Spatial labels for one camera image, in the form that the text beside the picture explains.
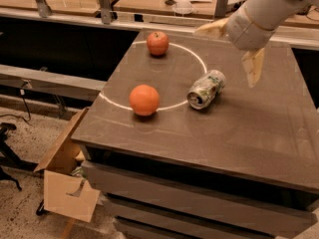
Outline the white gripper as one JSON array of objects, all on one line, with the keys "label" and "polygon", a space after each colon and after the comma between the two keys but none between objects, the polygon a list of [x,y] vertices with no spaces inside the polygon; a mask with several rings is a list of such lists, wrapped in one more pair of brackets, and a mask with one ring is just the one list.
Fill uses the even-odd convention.
[{"label": "white gripper", "polygon": [[265,54],[263,47],[273,34],[273,30],[266,30],[256,24],[244,5],[228,19],[219,19],[201,25],[193,32],[194,36],[212,39],[227,35],[228,40],[237,49],[247,51],[241,61],[250,88],[253,88],[260,79]]}]

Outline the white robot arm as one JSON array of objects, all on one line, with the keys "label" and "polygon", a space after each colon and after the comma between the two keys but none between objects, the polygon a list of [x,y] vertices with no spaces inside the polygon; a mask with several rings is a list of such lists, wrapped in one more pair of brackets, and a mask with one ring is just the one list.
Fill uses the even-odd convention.
[{"label": "white robot arm", "polygon": [[224,36],[239,50],[245,51],[242,66],[248,85],[259,81],[264,60],[264,47],[280,24],[319,0],[247,0],[230,17],[204,24],[195,36],[218,39]]}]

